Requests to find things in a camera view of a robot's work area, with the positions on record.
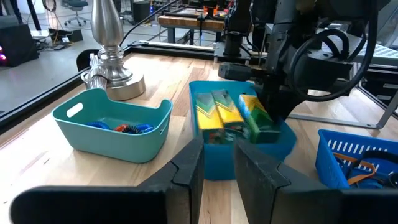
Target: black cable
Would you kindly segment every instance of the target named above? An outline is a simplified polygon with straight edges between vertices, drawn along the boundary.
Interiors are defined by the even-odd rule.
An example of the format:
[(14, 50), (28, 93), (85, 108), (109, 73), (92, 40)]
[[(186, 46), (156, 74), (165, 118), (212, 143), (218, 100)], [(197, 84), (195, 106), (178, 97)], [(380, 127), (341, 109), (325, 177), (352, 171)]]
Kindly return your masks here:
[(352, 62), (355, 57), (360, 53), (360, 51), (362, 50), (363, 46), (366, 43), (366, 33), (365, 33), (365, 28), (363, 27), (363, 34), (362, 34), (362, 39), (359, 43), (359, 45), (355, 48), (355, 50), (353, 51), (353, 53), (347, 58), (346, 62)]
[(329, 35), (335, 35), (333, 31), (330, 30), (324, 30), (323, 32), (314, 35), (312, 38), (310, 38), (308, 41), (306, 41), (301, 47), (298, 48), (296, 51), (295, 55), (293, 56), (292, 63), (290, 64), (290, 72), (287, 74), (288, 76), (288, 82), (289, 86), (291, 89), (298, 94), (299, 97), (301, 97), (303, 100), (308, 100), (308, 101), (314, 101), (314, 102), (322, 102), (322, 101), (328, 101), (328, 100), (333, 100), (341, 95), (345, 94), (347, 91), (350, 91), (350, 89), (354, 88), (359, 81), (363, 78), (365, 75), (366, 71), (369, 68), (369, 65), (372, 61), (373, 53), (374, 53), (374, 48), (376, 47), (376, 39), (377, 39), (377, 17), (379, 14), (379, 10), (377, 7), (377, 2), (376, 0), (371, 0), (370, 1), (370, 17), (369, 17), (369, 40), (368, 40), (368, 45), (366, 46), (366, 53), (363, 58), (363, 61), (361, 63), (361, 67), (359, 68), (357, 74), (351, 79), (347, 85), (342, 88), (340, 91), (337, 91), (335, 93), (331, 93), (329, 95), (324, 95), (324, 96), (312, 96), (308, 95), (307, 93), (304, 93), (298, 86), (297, 83), (295, 82), (295, 67), (300, 59), (300, 57), (307, 51), (307, 49), (317, 40), (322, 40), (325, 37), (328, 37)]
[(129, 30), (129, 32), (127, 32), (126, 35), (124, 35), (122, 42), (119, 44), (119, 46), (122, 46), (123, 42), (126, 40), (127, 36), (137, 27), (139, 27), (142, 23), (146, 22), (148, 19), (154, 17), (156, 14), (158, 14), (161, 10), (165, 9), (166, 7), (169, 7), (171, 4), (176, 3), (177, 1), (180, 0), (173, 0), (169, 3), (167, 3), (166, 5), (162, 6), (161, 8), (159, 8), (158, 10), (156, 10), (155, 12), (153, 12), (152, 14), (150, 14), (149, 16), (147, 16), (145, 19), (139, 21), (133, 28), (131, 28)]
[(323, 42), (329, 47), (333, 56), (339, 57), (339, 58), (341, 57), (336, 44), (333, 43), (333, 41), (331, 41), (331, 39), (329, 37), (327, 37), (325, 40), (323, 40)]
[(398, 184), (396, 184), (398, 182), (398, 173), (393, 173), (389, 175), (388, 181), (392, 188), (398, 188)]
[(240, 49), (242, 49), (243, 51), (245, 51), (246, 53), (249, 54), (249, 56), (251, 57), (250, 51), (248, 49), (246, 49), (245, 47), (243, 47), (242, 45), (239, 46)]
[(328, 26), (330, 26), (331, 22), (322, 22), (321, 24), (319, 24), (318, 28), (324, 29)]
[(259, 59), (260, 59), (260, 58), (261, 58), (261, 56), (260, 56), (260, 50), (258, 49), (257, 46), (255, 46), (254, 44), (252, 44), (252, 43), (250, 42), (249, 36), (248, 36), (248, 35), (246, 36), (246, 41), (248, 42), (248, 44), (249, 44), (254, 50), (257, 50), (257, 53), (259, 54)]
[(159, 42), (161, 42), (162, 40), (160, 39), (160, 35), (162, 34), (162, 26), (159, 25)]
[(49, 11), (49, 12), (55, 12), (55, 10), (57, 10), (57, 2), (56, 2), (55, 0), (53, 0), (52, 2), (53, 2), (53, 8), (50, 9), (50, 8), (47, 6), (46, 0), (42, 0), (44, 9), (47, 10), (47, 11)]

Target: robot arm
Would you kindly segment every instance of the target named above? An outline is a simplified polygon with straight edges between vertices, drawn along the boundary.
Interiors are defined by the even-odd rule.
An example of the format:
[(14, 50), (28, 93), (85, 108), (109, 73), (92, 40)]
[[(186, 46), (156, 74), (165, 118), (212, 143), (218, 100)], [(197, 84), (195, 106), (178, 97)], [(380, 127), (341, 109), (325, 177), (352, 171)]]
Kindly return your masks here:
[[(248, 4), (239, 4), (244, 0), (236, 0), (236, 7), (249, 10)], [(267, 39), (269, 46), (266, 63), (262, 68), (262, 75), (246, 73), (247, 80), (257, 80), (261, 86), (257, 87), (257, 94), (262, 104), (272, 117), (286, 118), (289, 113), (302, 101), (328, 101), (348, 95), (349, 91), (358, 84), (371, 63), (377, 36), (378, 11), (388, 4), (389, 0), (345, 1), (345, 0), (254, 0), (257, 6), (268, 6), (274, 3), (275, 12), (265, 10), (268, 14), (255, 10), (256, 21), (273, 22), (272, 33)], [(227, 20), (229, 27), (236, 20)], [(369, 21), (368, 45), (361, 68), (354, 78), (349, 80), (352, 59), (358, 54), (357, 50), (350, 52), (350, 39), (340, 30), (328, 29), (317, 33), (319, 22)], [(336, 46), (337, 39), (342, 43), (340, 49)], [(230, 46), (226, 39), (226, 49)], [(323, 51), (325, 43), (332, 53)], [(238, 74), (233, 70), (223, 70), (219, 75), (236, 80)], [(325, 96), (308, 95), (308, 90), (330, 92)]]
[(250, 224), (389, 223), (396, 189), (329, 189), (238, 139), (234, 168)]

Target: teal plastic basket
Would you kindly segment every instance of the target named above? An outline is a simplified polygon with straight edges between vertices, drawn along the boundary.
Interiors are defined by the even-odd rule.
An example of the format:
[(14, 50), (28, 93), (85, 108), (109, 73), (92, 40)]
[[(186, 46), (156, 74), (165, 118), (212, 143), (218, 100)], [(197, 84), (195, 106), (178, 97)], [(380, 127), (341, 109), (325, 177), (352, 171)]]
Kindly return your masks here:
[[(101, 89), (86, 90), (53, 111), (53, 117), (76, 150), (129, 162), (148, 162), (160, 151), (169, 130), (172, 102), (158, 108), (110, 100)], [(111, 129), (121, 124), (151, 124), (154, 130), (128, 134), (85, 125), (102, 121)]]
[[(191, 119), (193, 135), (198, 134), (196, 106), (196, 93), (211, 93), (212, 90), (228, 90), (235, 105), (239, 107), (239, 95), (256, 95), (249, 82), (236, 81), (193, 81), (189, 83), (191, 98)], [(280, 136), (272, 144), (258, 144), (257, 147), (264, 153), (283, 161), (290, 154), (296, 143), (296, 136), (285, 122), (280, 122)], [(208, 180), (233, 180), (235, 179), (233, 164), (233, 146), (205, 144), (205, 179)]]

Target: workbench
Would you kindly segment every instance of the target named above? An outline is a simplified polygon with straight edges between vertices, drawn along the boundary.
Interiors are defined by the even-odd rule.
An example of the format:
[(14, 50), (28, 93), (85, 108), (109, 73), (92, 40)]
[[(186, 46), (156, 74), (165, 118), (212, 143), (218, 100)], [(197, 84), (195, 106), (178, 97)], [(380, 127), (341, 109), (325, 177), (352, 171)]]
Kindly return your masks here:
[[(194, 80), (221, 80), (218, 64), (209, 60), (130, 54), (125, 65), (134, 73), (144, 74), (147, 88), (144, 94), (127, 102), (158, 107), (166, 98), (174, 104), (169, 134), (156, 158), (134, 164), (74, 150), (51, 112), (84, 91), (84, 85), (80, 85), (0, 136), (0, 223), (11, 222), (11, 202), (24, 190), (40, 185), (136, 186), (192, 139), (188, 84)], [(294, 109), (296, 114), (362, 122), (376, 122), (383, 112), (356, 89), (349, 97), (324, 103), (304, 102)], [(286, 122), (294, 130), (297, 143), (285, 163), (314, 179), (319, 129), (398, 140), (398, 121), (394, 118), (389, 118), (386, 126), (377, 131), (296, 119)], [(247, 222), (235, 180), (204, 181), (200, 223)]]
[[(194, 9), (185, 9), (182, 11), (184, 13), (195, 13)], [(176, 43), (175, 40), (175, 29), (189, 29), (190, 45), (193, 45), (193, 33), (194, 30), (200, 29), (200, 21), (194, 18), (178, 17), (178, 16), (159, 16), (158, 23), (162, 27), (167, 28), (167, 42)], [(221, 39), (221, 32), (224, 28), (224, 21), (217, 21), (212, 19), (206, 19), (202, 22), (203, 31), (213, 31), (216, 32), (216, 41), (219, 42)]]

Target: cardboard box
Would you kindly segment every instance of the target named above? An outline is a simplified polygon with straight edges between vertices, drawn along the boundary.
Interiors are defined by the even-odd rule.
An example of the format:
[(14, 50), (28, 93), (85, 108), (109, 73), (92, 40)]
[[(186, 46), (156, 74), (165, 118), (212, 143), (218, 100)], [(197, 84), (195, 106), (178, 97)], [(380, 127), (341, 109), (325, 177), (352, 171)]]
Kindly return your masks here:
[(244, 120), (228, 92), (213, 90), (211, 94), (225, 129), (225, 144), (232, 143), (236, 137), (244, 137)]
[(272, 143), (278, 140), (279, 127), (274, 124), (257, 96), (240, 95), (239, 106), (248, 125), (245, 136), (253, 144)]
[(211, 93), (197, 93), (196, 113), (199, 131), (206, 144), (223, 144), (224, 128)]

